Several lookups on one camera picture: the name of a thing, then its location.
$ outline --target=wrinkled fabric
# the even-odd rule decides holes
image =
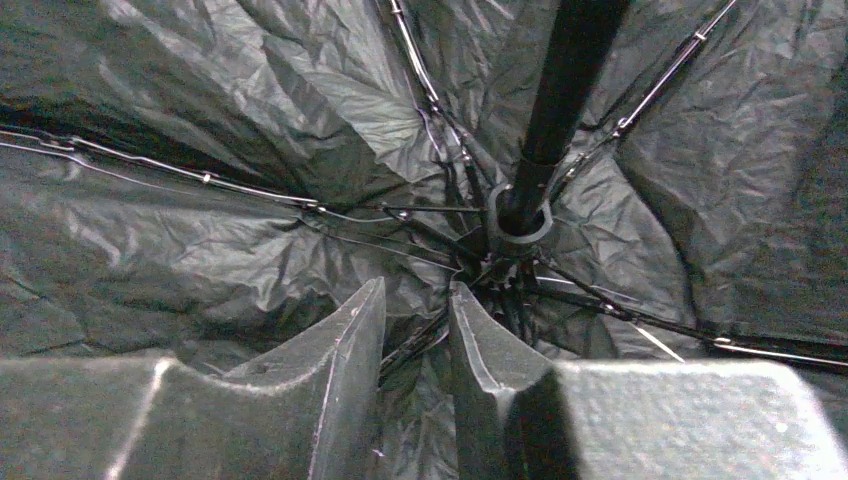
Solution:
[[[444,106],[496,178],[515,171],[556,4],[405,2]],[[569,158],[634,106],[716,4],[632,2]],[[846,24],[841,2],[740,1],[554,203],[545,252],[670,321],[848,345]],[[0,109],[4,121],[24,115],[291,195],[444,205],[444,145],[422,118],[393,25],[388,2],[361,0],[4,2]],[[350,224],[93,159],[133,181],[0,149],[0,355],[172,353],[215,374],[293,337],[370,278],[386,279],[387,351],[446,308],[446,250],[396,224]],[[467,233],[455,215],[414,215]],[[530,301],[550,348],[571,352],[551,356],[668,358],[629,325]],[[373,476],[455,477],[448,376],[436,349],[384,386]],[[848,431],[834,413],[841,380],[807,378]]]

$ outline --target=textured plastic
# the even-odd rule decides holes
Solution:
[[[173,358],[0,362],[2,478],[360,478],[382,279],[223,378]]]
[[[761,361],[552,362],[453,284],[461,478],[844,478],[810,387]]]

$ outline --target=black fabric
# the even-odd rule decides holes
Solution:
[[[499,181],[519,158],[556,3],[404,4],[440,96]],[[632,2],[572,157],[633,107],[716,6]],[[738,2],[635,129],[553,205],[546,252],[668,320],[848,345],[847,26],[843,2]],[[446,146],[422,117],[389,2],[7,1],[0,30],[0,107],[16,112],[4,120],[25,115],[322,201],[449,201],[436,163]],[[395,223],[351,224],[89,160],[135,182],[0,148],[4,356],[173,352],[214,374],[291,338],[370,278],[386,278],[387,351],[446,307],[455,272],[430,251],[444,248]],[[466,233],[456,215],[414,217]],[[668,359],[628,325],[531,301],[558,347]],[[384,387],[375,477],[455,476],[440,355]],[[810,378],[839,391],[837,377]]]

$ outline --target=umbrella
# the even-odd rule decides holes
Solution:
[[[382,276],[396,478],[456,471],[452,279],[550,356],[844,361],[844,6],[559,3],[0,7],[4,354],[220,374]]]

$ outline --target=black umbrella canopy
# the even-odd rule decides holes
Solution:
[[[4,123],[206,181],[90,148],[74,159],[0,150],[3,354],[171,350],[215,373],[294,337],[379,276],[386,354],[397,358],[422,329],[435,332],[422,345],[436,343],[443,330],[426,327],[444,325],[463,263],[381,202],[473,209],[464,153],[485,194],[514,178],[559,3],[4,2]],[[587,151],[591,161],[552,202],[542,248],[633,311],[844,349],[845,5],[739,0],[626,135],[601,143],[721,6],[631,2],[564,164]],[[399,212],[454,240],[479,224],[474,213],[388,213]],[[541,286],[583,293],[537,273]],[[524,300],[550,355],[670,358],[609,315]],[[645,328],[680,356],[709,354]],[[446,355],[438,344],[386,377],[374,476],[456,475]],[[848,431],[836,402],[845,383],[804,373]]]

